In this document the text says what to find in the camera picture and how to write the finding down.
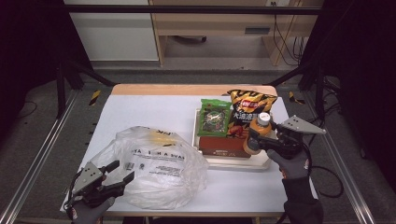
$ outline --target plastic bag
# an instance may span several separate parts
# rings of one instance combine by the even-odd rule
[[[144,209],[175,209],[206,188],[209,163],[176,133],[136,126],[120,133],[92,158],[98,167],[119,160],[104,185],[134,171],[124,190],[128,203]]]

